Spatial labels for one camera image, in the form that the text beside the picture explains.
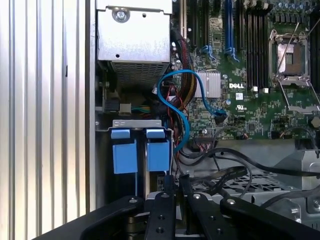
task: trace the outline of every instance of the screw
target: screw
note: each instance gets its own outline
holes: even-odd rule
[[[123,21],[126,19],[126,13],[124,11],[117,11],[116,12],[116,19],[119,21]]]
[[[136,202],[138,202],[138,200],[137,200],[137,199],[134,199],[134,198],[132,198],[132,199],[129,200],[129,203],[131,203],[131,204],[135,204]]]
[[[162,195],[161,195],[161,197],[162,197],[162,198],[168,198],[168,197],[169,197],[169,195],[168,195],[168,194],[166,194],[166,193],[164,193],[164,194],[162,194]]]
[[[233,200],[233,199],[227,199],[226,202],[227,202],[228,204],[231,204],[231,205],[233,205],[233,204],[236,203],[236,201]]]
[[[291,208],[291,213],[297,214],[297,213],[299,213],[299,209],[298,208]]]
[[[199,199],[199,198],[201,198],[201,195],[198,194],[198,193],[195,193],[195,194],[193,194],[193,197],[194,197],[195,199]]]
[[[320,199],[313,200],[313,206],[315,209],[320,210]]]

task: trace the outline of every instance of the sticker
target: sticker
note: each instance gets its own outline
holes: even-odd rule
[[[244,99],[244,94],[242,92],[237,92],[235,94],[235,100],[243,100]]]

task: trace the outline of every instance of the metal case wall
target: metal case wall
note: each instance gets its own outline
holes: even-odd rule
[[[85,21],[86,0],[1,1],[1,240],[86,213]]]

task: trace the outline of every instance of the black cable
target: black cable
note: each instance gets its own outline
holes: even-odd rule
[[[212,146],[210,149],[213,149],[213,148],[215,148],[215,147],[217,146],[217,143],[218,143],[217,139],[218,139],[219,135],[220,135],[223,131],[225,131],[225,130],[235,130],[235,131],[238,131],[238,132],[240,132],[245,138],[248,138],[247,134],[246,134],[244,131],[240,130],[239,128],[237,128],[237,127],[235,127],[235,126],[225,126],[225,127],[220,128],[219,130],[217,130],[216,133],[214,134],[214,136],[213,136],[213,138],[212,138],[212,141],[211,141],[211,144],[213,144],[213,146]],[[183,151],[183,149],[180,150],[180,153],[181,153],[182,156],[184,156],[184,157],[187,158],[187,159],[196,159],[196,158],[201,157],[201,156],[204,154],[203,151],[202,151],[202,152],[192,152],[192,153],[187,154],[187,153],[185,153],[185,152]]]
[[[174,155],[174,161],[175,161],[175,165],[176,165],[176,168],[179,170],[179,172],[182,174],[182,175],[185,175],[184,174],[184,171],[182,170],[181,166],[180,166],[180,163],[179,163],[179,160],[177,159],[177,157]]]
[[[298,170],[290,170],[290,169],[281,169],[281,168],[274,168],[274,167],[269,167],[269,166],[264,166],[256,161],[252,160],[248,156],[244,155],[243,153],[231,149],[231,148],[226,148],[226,147],[218,147],[218,148],[213,148],[209,150],[208,152],[204,153],[198,160],[192,163],[183,163],[186,166],[189,167],[194,167],[200,163],[202,163],[207,157],[212,156],[215,153],[229,153],[237,158],[241,158],[244,161],[248,162],[249,164],[255,166],[258,169],[271,172],[271,173],[276,173],[276,174],[284,174],[284,175],[290,175],[290,176],[300,176],[300,177],[314,177],[314,176],[320,176],[320,172],[311,172],[311,171],[298,171]]]
[[[305,127],[301,127],[301,126],[295,126],[295,127],[291,127],[291,128],[288,128],[286,129],[282,134],[281,136],[283,137],[286,133],[288,132],[292,132],[294,130],[303,130],[305,131],[310,139],[311,139],[311,143],[312,143],[312,146],[313,146],[313,149],[315,150],[315,154],[316,154],[316,157],[319,158],[319,155],[320,155],[320,150],[318,149],[317,147],[317,144],[316,144],[316,140],[314,139],[314,136],[312,135],[312,133]]]
[[[213,154],[212,158],[213,158],[214,164],[216,165],[216,168],[218,169],[218,171],[220,171],[220,167],[219,167],[218,162],[217,162],[216,154]]]
[[[273,198],[270,198],[264,204],[261,205],[262,208],[268,208],[275,202],[278,202],[281,199],[299,199],[299,198],[308,198],[313,195],[320,194],[320,185],[311,190],[302,190],[302,191],[291,191],[287,193],[280,194]]]
[[[205,183],[207,186],[210,187],[209,190],[207,190],[206,192],[211,196],[213,196],[219,193],[221,189],[223,189],[227,181],[240,178],[247,174],[248,174],[248,171],[246,167],[232,166],[224,170],[217,171],[210,176],[195,178],[195,180],[193,180],[193,183]],[[219,176],[220,180],[216,183],[212,182],[211,180],[218,178],[217,176]]]
[[[229,160],[229,161],[233,161],[233,162],[237,162],[237,163],[240,163],[242,164],[243,166],[246,167],[247,171],[249,172],[249,181],[247,183],[247,185],[245,186],[243,192],[241,193],[241,195],[239,196],[239,198],[242,198],[249,190],[251,184],[252,184],[252,181],[253,181],[253,172],[250,168],[250,166],[244,161],[244,160],[241,160],[241,159],[236,159],[236,158],[230,158],[230,157],[224,157],[224,156],[216,156],[217,159],[224,159],[224,160]],[[221,171],[218,171],[218,172],[215,172],[213,174],[210,174],[210,175],[207,175],[207,176],[204,176],[204,177],[197,177],[197,178],[194,178],[194,180],[198,180],[198,181],[202,181],[202,180],[213,180],[213,179],[216,179],[216,178],[219,178],[220,175],[223,173],[223,170]]]
[[[249,190],[251,184],[252,184],[252,180],[254,177],[254,174],[252,173],[252,170],[250,168],[250,166],[242,159],[237,159],[237,158],[231,158],[231,157],[225,157],[225,156],[216,156],[217,159],[224,159],[224,160],[229,160],[229,161],[233,161],[233,162],[237,162],[240,163],[242,165],[244,165],[248,172],[249,172],[249,181],[248,184],[245,186],[245,188],[243,189],[243,192],[241,193],[241,195],[239,196],[239,198],[242,198]]]

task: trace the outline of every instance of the heatsink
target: heatsink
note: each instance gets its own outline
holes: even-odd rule
[[[201,78],[205,97],[208,99],[217,99],[221,97],[221,73],[218,71],[197,71]],[[201,88],[197,84],[194,94],[195,98],[201,98]]]

